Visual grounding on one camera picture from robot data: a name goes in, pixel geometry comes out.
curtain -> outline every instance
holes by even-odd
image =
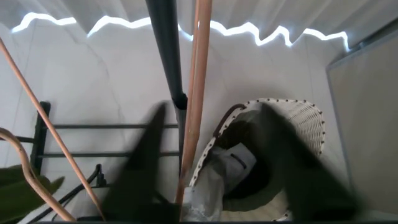
[[[194,8],[194,0],[177,0],[178,22],[188,34],[193,30]],[[109,22],[131,27],[150,24],[150,19],[140,21],[149,16],[145,0],[0,1],[0,22],[12,31],[23,28],[14,29],[29,13],[30,20],[42,16],[60,24],[77,23],[87,34],[101,27],[95,27],[101,18],[102,25]],[[282,26],[289,31],[291,42],[305,29],[324,35],[344,31],[350,47],[397,18],[397,0],[213,0],[212,12],[212,20],[226,29],[250,22],[257,27],[261,40]]]

white wicker basket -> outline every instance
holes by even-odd
[[[314,154],[319,156],[322,153],[325,142],[325,121],[323,120],[322,112],[313,103],[306,100],[260,98],[258,100],[248,101],[242,108],[237,108],[232,111],[222,126],[220,126],[221,128],[218,132],[219,136],[222,135],[224,130],[228,128],[239,114],[258,108],[259,103],[267,103],[277,109],[295,126],[297,134],[309,146]],[[214,136],[206,145],[193,173],[190,187],[195,185],[200,169],[203,167],[203,161],[216,139],[217,136]],[[269,203],[255,210],[248,212],[223,211],[221,214],[221,221],[283,220],[287,215],[285,195],[283,192],[280,192]]]

